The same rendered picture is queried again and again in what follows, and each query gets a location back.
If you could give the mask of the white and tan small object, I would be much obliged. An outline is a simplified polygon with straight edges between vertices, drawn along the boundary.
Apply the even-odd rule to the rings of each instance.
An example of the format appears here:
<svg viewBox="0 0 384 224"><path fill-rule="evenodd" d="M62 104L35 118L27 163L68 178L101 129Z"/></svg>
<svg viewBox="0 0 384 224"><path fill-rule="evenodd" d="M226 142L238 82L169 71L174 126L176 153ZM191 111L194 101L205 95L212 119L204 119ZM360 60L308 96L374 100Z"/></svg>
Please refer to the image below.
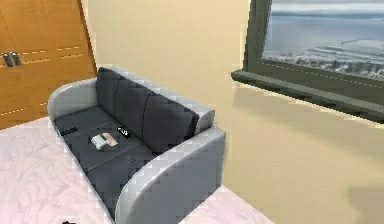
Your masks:
<svg viewBox="0 0 384 224"><path fill-rule="evenodd" d="M91 143L97 150L101 150L104 146L116 146L118 142L109 133L98 134L91 138Z"/></svg>

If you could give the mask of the brown wooden wardrobe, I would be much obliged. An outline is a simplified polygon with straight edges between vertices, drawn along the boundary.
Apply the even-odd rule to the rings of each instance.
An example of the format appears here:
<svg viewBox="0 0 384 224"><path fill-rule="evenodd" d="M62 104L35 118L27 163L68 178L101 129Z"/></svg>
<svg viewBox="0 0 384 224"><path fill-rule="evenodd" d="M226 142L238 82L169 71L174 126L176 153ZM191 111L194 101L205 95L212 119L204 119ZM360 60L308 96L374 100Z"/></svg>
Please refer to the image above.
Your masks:
<svg viewBox="0 0 384 224"><path fill-rule="evenodd" d="M0 130L45 117L54 90L95 74L81 0L0 0Z"/></svg>

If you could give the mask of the grey sofa with dark cushions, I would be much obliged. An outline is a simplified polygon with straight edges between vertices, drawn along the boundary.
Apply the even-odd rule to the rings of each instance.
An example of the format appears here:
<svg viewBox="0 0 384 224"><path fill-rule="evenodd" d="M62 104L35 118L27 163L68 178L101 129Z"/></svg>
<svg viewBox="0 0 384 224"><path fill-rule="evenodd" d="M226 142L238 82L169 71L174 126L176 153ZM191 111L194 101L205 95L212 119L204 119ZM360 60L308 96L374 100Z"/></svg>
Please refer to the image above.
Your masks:
<svg viewBox="0 0 384 224"><path fill-rule="evenodd" d="M56 89L47 109L115 224L179 224L221 185L226 134L214 110L153 81L100 68ZM91 138L102 133L118 144L97 150Z"/></svg>

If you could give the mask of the dark grey framed window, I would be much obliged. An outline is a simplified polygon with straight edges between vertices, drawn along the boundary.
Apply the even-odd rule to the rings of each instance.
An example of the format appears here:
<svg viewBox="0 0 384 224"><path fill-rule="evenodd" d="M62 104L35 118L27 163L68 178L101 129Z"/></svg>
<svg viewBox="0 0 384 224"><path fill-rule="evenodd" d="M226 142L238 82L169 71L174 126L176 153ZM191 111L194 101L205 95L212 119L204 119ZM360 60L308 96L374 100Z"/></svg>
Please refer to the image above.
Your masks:
<svg viewBox="0 0 384 224"><path fill-rule="evenodd" d="M384 0L250 0L231 77L384 124Z"/></svg>

